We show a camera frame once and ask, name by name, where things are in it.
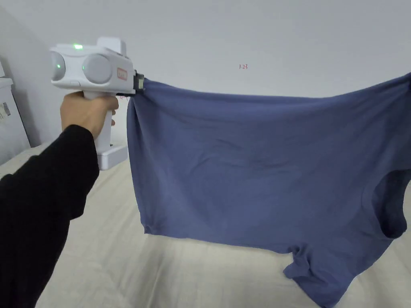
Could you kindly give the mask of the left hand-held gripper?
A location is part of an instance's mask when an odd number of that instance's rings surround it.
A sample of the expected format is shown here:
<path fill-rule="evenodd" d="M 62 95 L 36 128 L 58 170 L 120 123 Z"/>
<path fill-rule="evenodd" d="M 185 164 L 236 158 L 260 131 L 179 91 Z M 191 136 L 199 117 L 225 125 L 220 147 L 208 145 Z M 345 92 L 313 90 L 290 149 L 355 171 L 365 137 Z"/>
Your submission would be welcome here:
<path fill-rule="evenodd" d="M 58 44 L 50 53 L 51 83 L 58 88 L 82 91 L 86 99 L 144 91 L 145 77 L 134 69 L 120 38 L 100 37 L 94 45 Z"/>

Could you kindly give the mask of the person's left hand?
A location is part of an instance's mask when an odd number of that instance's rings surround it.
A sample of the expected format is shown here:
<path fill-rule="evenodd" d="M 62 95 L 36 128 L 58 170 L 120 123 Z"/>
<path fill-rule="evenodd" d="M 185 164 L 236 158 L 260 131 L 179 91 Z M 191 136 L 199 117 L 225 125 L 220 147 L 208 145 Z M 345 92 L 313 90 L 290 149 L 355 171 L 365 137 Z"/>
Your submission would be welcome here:
<path fill-rule="evenodd" d="M 118 99 L 113 96 L 86 99 L 83 92 L 69 93 L 60 107 L 62 130 L 72 125 L 80 126 L 96 139 L 102 132 L 107 114 L 116 114 L 118 108 Z"/>

